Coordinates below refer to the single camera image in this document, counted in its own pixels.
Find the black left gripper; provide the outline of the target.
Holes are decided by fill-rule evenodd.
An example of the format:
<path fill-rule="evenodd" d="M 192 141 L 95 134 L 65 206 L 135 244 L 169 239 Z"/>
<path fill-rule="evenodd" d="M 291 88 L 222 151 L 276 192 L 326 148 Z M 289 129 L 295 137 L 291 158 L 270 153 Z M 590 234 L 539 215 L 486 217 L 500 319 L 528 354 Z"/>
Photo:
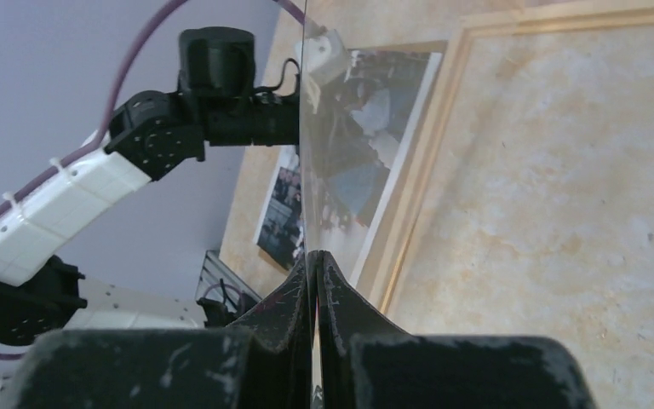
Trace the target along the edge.
<path fill-rule="evenodd" d="M 296 146 L 300 94 L 255 86 L 255 36 L 226 26 L 187 29 L 178 37 L 177 93 L 214 147 Z"/>

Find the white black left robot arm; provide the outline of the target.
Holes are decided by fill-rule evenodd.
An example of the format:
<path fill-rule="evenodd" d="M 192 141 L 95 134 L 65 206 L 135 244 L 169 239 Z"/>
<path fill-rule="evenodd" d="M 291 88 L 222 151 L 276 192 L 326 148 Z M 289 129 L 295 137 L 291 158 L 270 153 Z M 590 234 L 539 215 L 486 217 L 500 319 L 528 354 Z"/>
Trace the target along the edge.
<path fill-rule="evenodd" d="M 254 36 L 229 27 L 179 36 L 173 92 L 142 91 L 109 109 L 95 148 L 55 159 L 31 193 L 6 194 L 0 216 L 0 344 L 14 349 L 61 328 L 200 328 L 198 311 L 158 309 L 152 297 L 118 302 L 57 251 L 117 202 L 163 179 L 208 147 L 295 145 L 300 94 L 255 86 Z"/>

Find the clear acrylic sheet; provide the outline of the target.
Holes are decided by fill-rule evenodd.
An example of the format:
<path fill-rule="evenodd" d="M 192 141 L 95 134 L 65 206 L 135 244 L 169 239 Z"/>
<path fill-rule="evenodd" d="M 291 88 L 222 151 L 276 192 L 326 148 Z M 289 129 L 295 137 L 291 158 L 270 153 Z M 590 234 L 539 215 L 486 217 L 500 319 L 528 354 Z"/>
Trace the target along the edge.
<path fill-rule="evenodd" d="M 393 228 L 400 179 L 440 105 L 464 1 L 309 1 L 301 42 L 306 243 L 350 283 Z"/>

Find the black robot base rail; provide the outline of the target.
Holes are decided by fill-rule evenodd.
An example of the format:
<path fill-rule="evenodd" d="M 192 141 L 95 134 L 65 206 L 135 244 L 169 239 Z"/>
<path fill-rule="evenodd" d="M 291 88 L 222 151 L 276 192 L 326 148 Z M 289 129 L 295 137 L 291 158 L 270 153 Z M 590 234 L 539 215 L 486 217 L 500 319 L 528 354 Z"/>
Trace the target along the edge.
<path fill-rule="evenodd" d="M 206 327 L 224 327 L 249 312 L 262 299 L 220 258 L 206 251 L 195 293 Z"/>

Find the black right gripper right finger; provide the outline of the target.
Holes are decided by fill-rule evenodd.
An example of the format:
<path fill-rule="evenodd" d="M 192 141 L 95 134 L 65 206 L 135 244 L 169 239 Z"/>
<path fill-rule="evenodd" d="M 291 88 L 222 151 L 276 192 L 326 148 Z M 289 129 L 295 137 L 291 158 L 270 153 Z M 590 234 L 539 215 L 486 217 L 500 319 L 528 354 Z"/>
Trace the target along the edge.
<path fill-rule="evenodd" d="M 327 408 L 594 408 L 582 369 L 549 337 L 412 335 L 315 254 Z"/>

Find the brown cardboard backing board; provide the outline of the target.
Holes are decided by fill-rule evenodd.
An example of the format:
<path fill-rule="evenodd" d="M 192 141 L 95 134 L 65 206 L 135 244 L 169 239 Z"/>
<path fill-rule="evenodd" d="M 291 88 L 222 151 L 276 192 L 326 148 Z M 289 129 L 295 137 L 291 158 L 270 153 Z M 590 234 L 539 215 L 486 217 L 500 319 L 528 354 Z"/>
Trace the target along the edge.
<path fill-rule="evenodd" d="M 433 40 L 417 43 L 392 43 L 384 45 L 359 45 L 350 46 L 350 51 L 360 51 L 367 54 L 381 55 L 385 53 L 398 54 L 424 54 L 424 53 L 444 53 L 449 46 L 449 40 Z"/>

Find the printed colour photo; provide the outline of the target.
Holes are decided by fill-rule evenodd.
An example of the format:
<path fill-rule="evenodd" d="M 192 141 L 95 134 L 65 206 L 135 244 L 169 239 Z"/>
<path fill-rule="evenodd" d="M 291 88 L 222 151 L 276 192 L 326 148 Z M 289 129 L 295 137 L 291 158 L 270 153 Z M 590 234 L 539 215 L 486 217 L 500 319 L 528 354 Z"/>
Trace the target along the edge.
<path fill-rule="evenodd" d="M 280 150 L 254 236 L 262 259 L 287 271 L 305 250 L 327 250 L 359 279 L 442 59 L 350 52 L 324 92 L 307 176 L 295 147 Z"/>

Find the light wooden picture frame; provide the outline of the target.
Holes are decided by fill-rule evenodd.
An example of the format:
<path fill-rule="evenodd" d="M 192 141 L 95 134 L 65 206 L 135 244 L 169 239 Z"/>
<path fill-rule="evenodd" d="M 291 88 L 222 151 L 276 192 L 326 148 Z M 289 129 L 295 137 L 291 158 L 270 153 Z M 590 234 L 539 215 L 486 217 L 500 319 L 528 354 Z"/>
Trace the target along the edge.
<path fill-rule="evenodd" d="M 410 146 L 410 162 L 397 176 L 387 203 L 393 216 L 377 229 L 385 245 L 370 252 L 371 257 L 381 258 L 369 296 L 381 313 L 389 310 L 404 260 L 416 242 L 413 233 L 474 39 L 647 25 L 654 25 L 654 1 L 573 1 L 461 18 L 441 62 L 420 133 Z"/>

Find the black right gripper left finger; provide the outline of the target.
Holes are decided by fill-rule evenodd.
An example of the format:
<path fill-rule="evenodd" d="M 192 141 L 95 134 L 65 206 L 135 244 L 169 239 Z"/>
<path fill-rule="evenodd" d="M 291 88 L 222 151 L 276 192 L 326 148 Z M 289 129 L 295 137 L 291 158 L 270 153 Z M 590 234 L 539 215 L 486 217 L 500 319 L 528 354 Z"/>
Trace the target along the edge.
<path fill-rule="evenodd" d="M 308 408 L 312 292 L 299 261 L 230 325 L 52 331 L 26 355 L 3 408 Z"/>

